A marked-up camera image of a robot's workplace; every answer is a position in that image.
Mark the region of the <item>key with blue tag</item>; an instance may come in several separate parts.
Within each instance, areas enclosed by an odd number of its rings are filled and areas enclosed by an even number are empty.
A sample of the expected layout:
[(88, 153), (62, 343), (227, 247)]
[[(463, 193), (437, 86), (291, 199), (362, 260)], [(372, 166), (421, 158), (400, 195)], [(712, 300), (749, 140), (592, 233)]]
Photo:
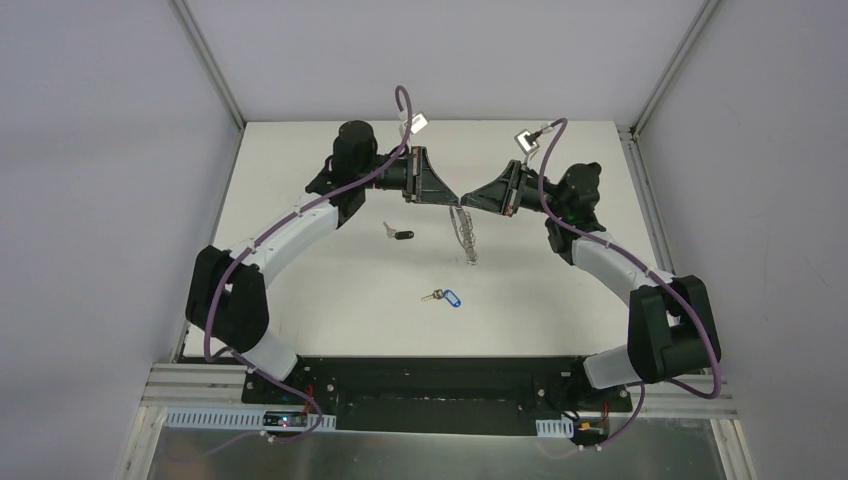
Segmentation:
[(422, 301), (430, 301), (430, 300), (439, 300), (447, 302), (452, 308), (459, 308), (462, 306), (462, 300), (460, 297), (451, 289), (435, 289), (428, 295), (425, 295), (421, 298)]

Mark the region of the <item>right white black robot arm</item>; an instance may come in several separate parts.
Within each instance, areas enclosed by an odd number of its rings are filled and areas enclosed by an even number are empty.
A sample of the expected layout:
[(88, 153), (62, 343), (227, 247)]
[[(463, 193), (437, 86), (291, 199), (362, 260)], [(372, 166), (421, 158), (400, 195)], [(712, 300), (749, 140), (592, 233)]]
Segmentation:
[(579, 361), (567, 384), (569, 400), (583, 410), (603, 402), (611, 387), (676, 382), (690, 371), (717, 366), (721, 358), (705, 284), (693, 275), (651, 269), (597, 220), (601, 171), (597, 163), (578, 163), (553, 183), (513, 160), (499, 177), (460, 200), (464, 207), (507, 217), (521, 209), (547, 214), (551, 250), (627, 306), (625, 344)]

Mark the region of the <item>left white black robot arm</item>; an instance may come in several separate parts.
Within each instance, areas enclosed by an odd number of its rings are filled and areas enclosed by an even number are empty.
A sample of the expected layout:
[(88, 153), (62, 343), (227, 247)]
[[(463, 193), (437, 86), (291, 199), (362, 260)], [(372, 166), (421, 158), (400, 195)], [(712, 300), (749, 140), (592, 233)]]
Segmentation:
[(232, 355), (269, 375), (266, 389), (281, 404), (297, 402), (305, 378), (295, 371), (298, 354), (274, 332), (266, 290), (274, 278), (313, 243), (338, 230), (364, 205), (369, 189), (401, 192), (412, 204), (456, 207), (459, 197), (433, 172), (423, 146), (401, 142), (378, 151), (373, 127), (343, 123), (332, 153), (288, 213), (229, 249), (209, 245), (195, 260), (186, 319), (219, 340)]

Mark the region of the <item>key with black head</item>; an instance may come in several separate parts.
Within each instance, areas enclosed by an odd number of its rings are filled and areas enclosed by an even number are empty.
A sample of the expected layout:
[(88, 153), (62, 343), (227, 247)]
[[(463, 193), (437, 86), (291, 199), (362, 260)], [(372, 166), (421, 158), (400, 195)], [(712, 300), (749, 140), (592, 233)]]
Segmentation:
[(415, 232), (412, 230), (397, 230), (392, 228), (387, 222), (383, 222), (386, 235), (394, 240), (411, 240), (415, 237)]

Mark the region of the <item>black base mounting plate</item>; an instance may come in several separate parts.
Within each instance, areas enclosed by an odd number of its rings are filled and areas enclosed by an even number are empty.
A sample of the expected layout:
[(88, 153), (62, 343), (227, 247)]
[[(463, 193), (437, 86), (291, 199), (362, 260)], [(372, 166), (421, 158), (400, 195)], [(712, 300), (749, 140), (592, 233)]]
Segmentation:
[(311, 396), (343, 431), (531, 436), (540, 420), (632, 410), (623, 387), (590, 391), (575, 356), (303, 357), (283, 388), (246, 376), (245, 404), (303, 406)]

